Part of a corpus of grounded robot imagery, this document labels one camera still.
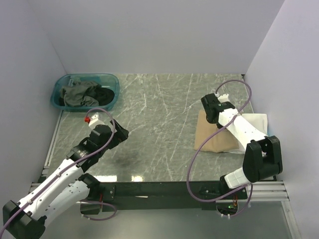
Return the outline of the beige t shirt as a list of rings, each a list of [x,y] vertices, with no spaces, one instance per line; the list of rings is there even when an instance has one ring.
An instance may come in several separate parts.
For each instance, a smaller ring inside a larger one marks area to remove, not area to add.
[[[200,110],[197,118],[197,125],[195,131],[194,150],[198,150],[200,145],[212,134],[218,131],[216,124],[210,124],[206,120],[206,113]],[[206,152],[227,152],[239,149],[237,139],[227,130],[223,130],[219,134],[211,138],[202,148],[201,151]]]

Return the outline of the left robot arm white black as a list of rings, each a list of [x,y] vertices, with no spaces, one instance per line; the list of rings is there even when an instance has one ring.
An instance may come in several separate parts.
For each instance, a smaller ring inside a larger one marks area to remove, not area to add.
[[[100,182],[86,171],[106,150],[128,139],[129,131],[115,120],[113,127],[100,123],[71,149],[60,166],[35,190],[3,209],[3,229],[16,239],[39,239],[45,229],[76,202],[99,196]]]

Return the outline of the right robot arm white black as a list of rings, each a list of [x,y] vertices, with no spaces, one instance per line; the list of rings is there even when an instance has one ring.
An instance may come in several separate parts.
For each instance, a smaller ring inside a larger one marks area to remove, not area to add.
[[[239,169],[220,177],[219,194],[231,198],[236,189],[276,176],[283,171],[280,141],[267,136],[244,119],[229,101],[220,101],[214,93],[201,98],[209,123],[227,129],[243,146],[244,161]]]

